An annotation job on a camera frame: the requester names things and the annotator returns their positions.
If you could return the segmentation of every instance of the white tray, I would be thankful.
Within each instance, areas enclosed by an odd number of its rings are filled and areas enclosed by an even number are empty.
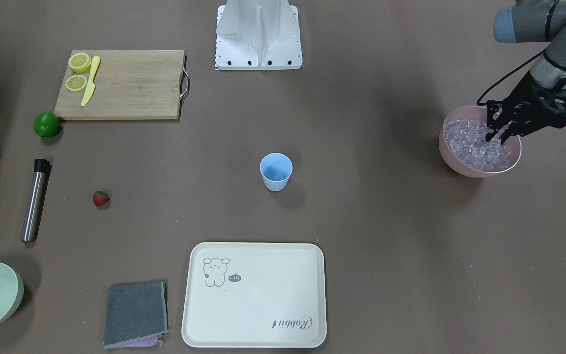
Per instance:
[[[324,338],[324,256],[314,244],[203,242],[191,251],[187,345],[315,348]]]

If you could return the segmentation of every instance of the strawberry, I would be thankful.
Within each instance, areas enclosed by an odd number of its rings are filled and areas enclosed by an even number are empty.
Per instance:
[[[103,191],[96,191],[93,195],[93,203],[96,207],[103,206],[106,202],[108,202],[108,194],[104,193]]]

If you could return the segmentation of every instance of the green lime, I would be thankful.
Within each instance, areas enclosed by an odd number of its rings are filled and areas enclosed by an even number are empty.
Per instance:
[[[53,137],[60,128],[60,121],[53,112],[42,112],[34,119],[34,131],[40,137]]]

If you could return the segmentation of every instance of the gray towel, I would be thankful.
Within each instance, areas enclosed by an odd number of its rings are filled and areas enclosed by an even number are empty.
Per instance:
[[[104,348],[132,347],[137,341],[149,347],[150,342],[151,345],[158,343],[165,332],[164,281],[120,284],[108,289]]]

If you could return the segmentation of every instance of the blue joint cap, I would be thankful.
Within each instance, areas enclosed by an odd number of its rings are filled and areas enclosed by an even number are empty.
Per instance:
[[[514,34],[512,24],[512,7],[501,9],[495,18],[495,25],[492,29],[495,39],[500,43],[516,43],[517,37]]]

